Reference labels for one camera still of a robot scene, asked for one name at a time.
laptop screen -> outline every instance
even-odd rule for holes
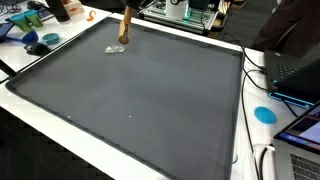
[[[277,139],[320,153],[320,104],[317,103],[308,112],[287,126]]]

laptop keyboard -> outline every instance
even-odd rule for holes
[[[295,73],[297,69],[278,64],[279,76],[281,79]]]
[[[295,180],[320,180],[320,164],[291,154]]]

white table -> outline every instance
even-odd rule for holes
[[[19,3],[22,11],[27,10],[27,1]],[[107,11],[102,11],[99,9],[83,6],[85,13],[71,16],[71,23],[66,25],[60,25],[58,21],[53,17],[43,22],[44,26],[40,28],[34,28],[39,36],[39,41],[41,38],[48,33],[58,33],[60,36],[60,42],[58,44],[49,46],[51,49],[59,47],[61,44],[69,41],[70,39],[78,36],[85,29],[93,26],[97,22],[109,16],[111,13]],[[86,16],[89,12],[94,10],[96,16],[93,21],[87,21]],[[9,18],[11,14],[0,17],[0,23],[5,22],[6,18]],[[22,38],[25,35],[18,27],[14,26],[10,32],[7,34],[8,37]],[[39,59],[39,56],[29,55],[23,48],[25,45],[14,41],[5,41],[0,44],[0,59],[8,64],[15,71],[18,71],[28,64]],[[0,71],[0,81],[4,80],[8,76]]]
[[[110,17],[122,19],[122,15],[119,14],[112,14]],[[132,22],[208,44],[241,51],[241,48],[236,45],[143,20],[133,19]],[[259,65],[263,65],[263,53],[248,49],[247,54],[253,61]],[[254,66],[246,63],[245,68],[253,69]],[[251,76],[258,84],[264,86],[265,79],[263,76],[256,74],[251,74]],[[245,84],[244,94],[253,144],[270,143],[272,136],[294,119],[281,102],[269,99],[266,93],[257,90],[248,80]],[[278,118],[277,123],[274,125],[264,125],[257,121],[253,115],[253,110],[259,105],[272,109]],[[101,140],[13,95],[4,87],[4,84],[0,86],[0,106],[115,179],[166,179],[163,175]],[[239,156],[239,160],[232,167],[232,179],[256,179],[241,106],[238,114],[234,151]],[[266,164],[264,166],[265,179],[275,179],[272,157],[267,154],[266,158]]]

blue cap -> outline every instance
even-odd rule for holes
[[[36,10],[28,10],[26,12],[23,13],[25,16],[32,16],[34,14],[37,14]]]
[[[24,19],[24,14],[17,14],[17,15],[14,15],[14,16],[11,16],[10,17],[10,20],[15,22],[15,21],[19,21],[21,19]]]
[[[274,113],[266,107],[257,107],[254,109],[254,115],[256,118],[264,124],[273,124],[276,122],[276,116]]]

gray mat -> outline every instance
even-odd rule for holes
[[[229,179],[239,54],[133,25],[125,53],[106,55],[118,23],[94,26],[7,88],[169,178]]]

